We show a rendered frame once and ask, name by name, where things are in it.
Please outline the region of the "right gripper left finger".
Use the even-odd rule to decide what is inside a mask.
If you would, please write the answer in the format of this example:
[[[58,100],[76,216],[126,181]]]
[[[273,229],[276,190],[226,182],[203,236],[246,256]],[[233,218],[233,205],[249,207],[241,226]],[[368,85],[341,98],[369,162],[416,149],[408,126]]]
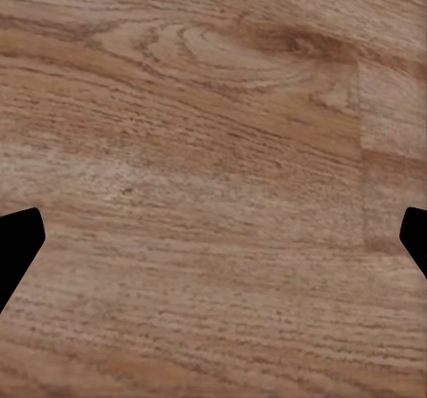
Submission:
[[[0,217],[0,312],[44,241],[43,219],[36,207]]]

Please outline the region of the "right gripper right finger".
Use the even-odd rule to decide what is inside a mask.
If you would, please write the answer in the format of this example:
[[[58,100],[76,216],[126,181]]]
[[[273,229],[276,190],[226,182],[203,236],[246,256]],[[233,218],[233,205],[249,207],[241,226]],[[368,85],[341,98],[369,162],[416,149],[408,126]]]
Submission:
[[[427,277],[427,211],[409,207],[404,214],[399,236]]]

